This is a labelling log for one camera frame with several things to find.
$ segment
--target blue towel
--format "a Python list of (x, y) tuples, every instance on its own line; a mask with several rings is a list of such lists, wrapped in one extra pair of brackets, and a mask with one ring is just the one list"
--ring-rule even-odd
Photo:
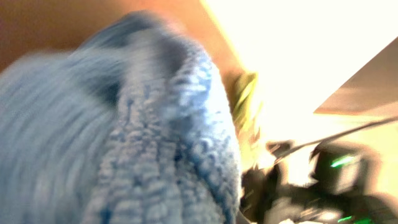
[(0, 78), (0, 223), (234, 223), (239, 152), (203, 48), (135, 12)]

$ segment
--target bright light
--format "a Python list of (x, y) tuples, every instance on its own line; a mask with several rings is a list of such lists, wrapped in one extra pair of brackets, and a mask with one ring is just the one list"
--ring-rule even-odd
[(345, 156), (345, 157), (343, 157), (341, 159), (338, 159), (337, 161), (333, 162), (331, 164), (331, 166), (332, 167), (338, 167), (340, 165), (344, 165), (344, 164), (350, 163), (353, 159), (354, 159), (353, 156)]

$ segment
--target ceiling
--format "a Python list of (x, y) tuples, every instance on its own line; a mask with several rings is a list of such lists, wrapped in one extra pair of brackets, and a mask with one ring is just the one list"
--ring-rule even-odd
[[(390, 0), (201, 1), (246, 69), (259, 72), (272, 128), (313, 114), (398, 36)], [(351, 104), (340, 98), (327, 109)]]
[(398, 38), (334, 92), (316, 113), (390, 116), (398, 111)]

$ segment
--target black device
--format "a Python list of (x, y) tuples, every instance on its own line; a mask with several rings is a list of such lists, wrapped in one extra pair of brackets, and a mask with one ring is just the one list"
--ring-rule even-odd
[[(363, 127), (388, 123), (381, 121)], [(369, 180), (377, 178), (380, 160), (371, 150), (357, 144), (338, 144), (325, 138), (312, 152), (316, 159), (311, 175), (316, 183), (307, 187), (281, 185), (283, 173), (280, 160), (265, 174), (249, 170), (243, 175), (245, 195), (241, 199), (241, 212), (258, 224), (277, 224), (286, 219), (295, 223), (313, 221), (339, 224), (398, 223), (397, 215), (389, 206), (391, 197), (365, 195)], [(278, 142), (270, 147), (277, 158), (283, 158), (300, 147), (291, 141)]]

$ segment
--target brown wall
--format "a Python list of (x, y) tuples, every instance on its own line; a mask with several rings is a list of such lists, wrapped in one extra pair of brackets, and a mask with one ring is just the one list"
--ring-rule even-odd
[(124, 14), (142, 9), (179, 21), (205, 46), (231, 89), (241, 63), (199, 0), (1, 0), (0, 71), (33, 50), (74, 49)]

